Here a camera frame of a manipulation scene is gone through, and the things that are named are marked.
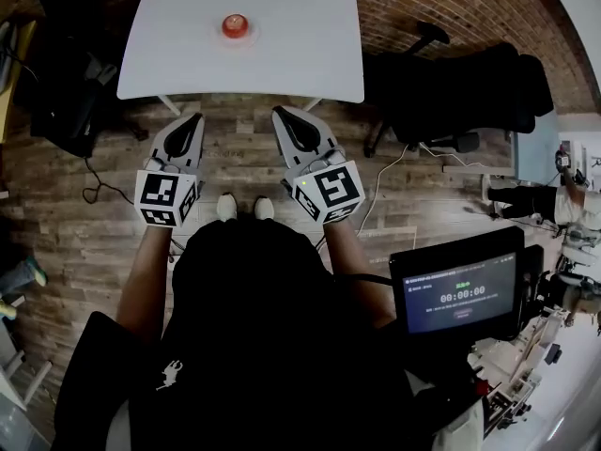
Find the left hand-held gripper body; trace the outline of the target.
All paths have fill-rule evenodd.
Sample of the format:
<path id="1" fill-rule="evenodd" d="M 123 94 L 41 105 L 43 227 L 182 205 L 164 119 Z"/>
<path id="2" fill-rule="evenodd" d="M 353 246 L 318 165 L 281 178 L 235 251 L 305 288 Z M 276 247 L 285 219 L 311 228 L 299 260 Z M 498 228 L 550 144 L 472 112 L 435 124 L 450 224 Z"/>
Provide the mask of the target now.
<path id="1" fill-rule="evenodd" d="M 183 227 L 188 220 L 203 181 L 201 160 L 187 159 L 186 163 L 191 166 L 148 157 L 137 171 L 134 207 L 148 226 Z"/>

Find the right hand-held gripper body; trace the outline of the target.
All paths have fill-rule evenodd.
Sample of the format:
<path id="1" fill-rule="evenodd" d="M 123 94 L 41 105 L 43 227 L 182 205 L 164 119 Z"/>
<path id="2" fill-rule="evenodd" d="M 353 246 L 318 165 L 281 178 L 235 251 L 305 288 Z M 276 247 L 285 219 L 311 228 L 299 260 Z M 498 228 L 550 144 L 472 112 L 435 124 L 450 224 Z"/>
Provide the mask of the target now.
<path id="1" fill-rule="evenodd" d="M 319 225 L 344 220 L 365 199 L 357 165 L 341 146 L 294 164 L 283 184 L 291 198 Z"/>

